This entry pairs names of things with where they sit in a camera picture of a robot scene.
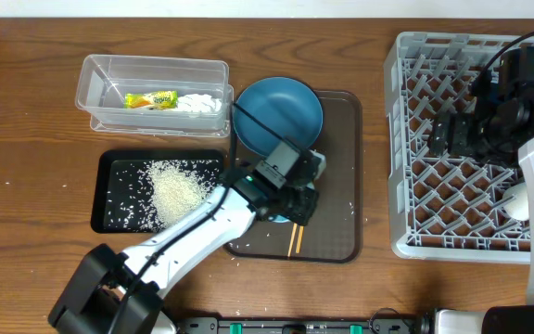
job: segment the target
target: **wooden chopstick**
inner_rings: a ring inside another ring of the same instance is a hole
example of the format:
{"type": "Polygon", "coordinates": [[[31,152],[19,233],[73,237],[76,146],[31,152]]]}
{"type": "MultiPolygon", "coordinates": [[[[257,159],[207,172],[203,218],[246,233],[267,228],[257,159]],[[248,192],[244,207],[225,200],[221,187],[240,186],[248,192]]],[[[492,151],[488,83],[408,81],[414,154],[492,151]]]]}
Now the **wooden chopstick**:
{"type": "Polygon", "coordinates": [[[294,228],[292,228],[292,238],[289,240],[289,250],[287,250],[287,257],[292,255],[292,246],[294,246],[294,238],[296,237],[296,228],[298,224],[294,223],[294,228]]]}
{"type": "Polygon", "coordinates": [[[302,245],[302,234],[304,234],[304,226],[301,226],[298,232],[298,242],[296,243],[296,254],[300,252],[300,245],[302,245]]]}

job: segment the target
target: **cable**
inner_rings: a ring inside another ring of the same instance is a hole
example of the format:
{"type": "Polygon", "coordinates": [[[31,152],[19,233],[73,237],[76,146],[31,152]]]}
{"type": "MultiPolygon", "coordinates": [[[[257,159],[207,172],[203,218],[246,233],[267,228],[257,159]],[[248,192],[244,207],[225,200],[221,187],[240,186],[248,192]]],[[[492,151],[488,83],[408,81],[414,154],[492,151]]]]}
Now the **cable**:
{"type": "Polygon", "coordinates": [[[498,59],[501,55],[503,55],[504,52],[506,52],[509,48],[513,47],[514,45],[517,45],[519,44],[520,42],[528,39],[529,37],[533,37],[534,36],[534,32],[529,32],[527,34],[524,34],[518,38],[516,38],[515,40],[513,40],[512,42],[508,43],[505,47],[503,47],[500,51],[498,51],[497,54],[495,54],[490,60],[489,62],[486,64],[486,66],[483,68],[483,70],[481,70],[481,72],[479,73],[479,75],[477,76],[477,78],[483,78],[484,74],[486,71],[488,71],[491,67],[491,65],[496,61],[496,59],[498,59]]]}
{"type": "Polygon", "coordinates": [[[407,323],[407,321],[405,321],[405,319],[402,317],[402,315],[399,313],[399,311],[395,310],[394,308],[391,308],[391,307],[383,307],[381,309],[379,309],[378,311],[376,311],[372,317],[370,318],[370,320],[368,320],[368,328],[370,329],[371,332],[373,332],[374,334],[379,334],[378,333],[378,330],[376,330],[373,326],[373,323],[375,322],[375,319],[376,317],[378,316],[378,314],[382,311],[391,311],[391,312],[394,312],[395,314],[397,314],[399,317],[400,317],[400,321],[403,322],[403,324],[405,324],[405,326],[407,326],[407,328],[409,329],[410,333],[413,332],[413,328],[411,325],[409,325],[407,323]]]}
{"type": "MultiPolygon", "coordinates": [[[[236,135],[236,131],[234,129],[234,108],[232,108],[232,114],[230,115],[230,128],[232,133],[230,134],[230,168],[234,168],[236,164],[236,146],[238,144],[238,136],[236,135]]],[[[222,197],[220,198],[220,201],[218,202],[218,205],[216,205],[208,214],[206,214],[205,217],[203,217],[201,220],[199,220],[197,223],[191,225],[189,228],[187,228],[185,231],[183,231],[180,235],[174,237],[170,241],[168,241],[164,246],[162,246],[159,250],[155,251],[149,259],[144,263],[144,265],[141,267],[133,281],[131,282],[131,285],[127,287],[127,290],[125,290],[125,294],[122,297],[121,303],[119,304],[119,310],[117,310],[117,313],[113,316],[112,322],[110,323],[110,327],[108,328],[108,334],[113,334],[115,332],[115,329],[117,327],[117,324],[119,323],[119,319],[122,318],[122,315],[125,313],[125,310],[127,309],[127,301],[129,301],[129,298],[134,294],[135,287],[141,282],[141,278],[146,274],[147,269],[149,269],[152,264],[156,262],[156,260],[163,255],[164,251],[166,251],[170,246],[174,245],[178,240],[182,239],[184,236],[188,235],[190,232],[194,231],[198,227],[200,227],[203,223],[207,222],[213,215],[222,207],[222,204],[225,202],[226,197],[228,195],[228,192],[230,191],[230,184],[224,185],[224,192],[222,197]]]]}
{"type": "Polygon", "coordinates": [[[254,121],[258,126],[260,126],[261,128],[263,128],[263,130],[267,131],[268,133],[270,133],[271,135],[273,135],[275,138],[279,139],[279,140],[284,140],[284,138],[280,135],[278,135],[274,130],[270,129],[267,125],[263,124],[261,121],[257,120],[255,118],[255,116],[251,115],[248,111],[246,111],[244,108],[240,107],[239,104],[237,104],[236,102],[234,103],[234,106],[242,111],[243,114],[247,115],[247,117],[249,117],[252,121],[254,121]]]}

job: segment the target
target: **brown tray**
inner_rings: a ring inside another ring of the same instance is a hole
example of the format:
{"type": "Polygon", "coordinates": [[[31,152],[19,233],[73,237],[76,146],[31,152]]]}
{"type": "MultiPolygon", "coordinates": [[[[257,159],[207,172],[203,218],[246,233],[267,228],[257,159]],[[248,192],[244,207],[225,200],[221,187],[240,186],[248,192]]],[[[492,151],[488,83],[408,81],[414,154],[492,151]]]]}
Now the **brown tray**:
{"type": "MultiPolygon", "coordinates": [[[[288,257],[292,223],[255,222],[244,236],[224,247],[237,257],[348,263],[362,249],[362,105],[347,92],[314,91],[323,105],[323,131],[312,146],[326,156],[315,183],[320,193],[314,216],[304,227],[299,252],[298,226],[288,257]]],[[[257,156],[238,146],[237,156],[257,156]]]]}

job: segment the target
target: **yellow wrapper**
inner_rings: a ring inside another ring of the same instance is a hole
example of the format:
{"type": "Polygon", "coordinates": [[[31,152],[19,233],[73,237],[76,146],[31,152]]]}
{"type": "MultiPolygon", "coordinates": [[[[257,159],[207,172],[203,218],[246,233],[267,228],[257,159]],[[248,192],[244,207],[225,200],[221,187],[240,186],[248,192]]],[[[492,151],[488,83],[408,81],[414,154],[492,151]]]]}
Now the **yellow wrapper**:
{"type": "Polygon", "coordinates": [[[147,94],[127,94],[125,108],[127,109],[170,109],[176,107],[178,96],[174,91],[161,91],[147,94]]]}

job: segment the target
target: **clear plastic container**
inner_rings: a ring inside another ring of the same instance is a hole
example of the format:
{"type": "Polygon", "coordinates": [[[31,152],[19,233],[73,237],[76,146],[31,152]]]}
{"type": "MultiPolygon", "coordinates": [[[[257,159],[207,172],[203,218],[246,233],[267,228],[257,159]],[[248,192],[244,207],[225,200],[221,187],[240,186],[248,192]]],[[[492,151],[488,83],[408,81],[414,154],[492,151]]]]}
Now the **clear plastic container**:
{"type": "Polygon", "coordinates": [[[219,60],[90,55],[83,62],[75,104],[92,114],[96,131],[150,135],[226,136],[234,93],[219,60]],[[177,91],[219,98],[215,112],[126,109],[127,93],[177,91]]]}

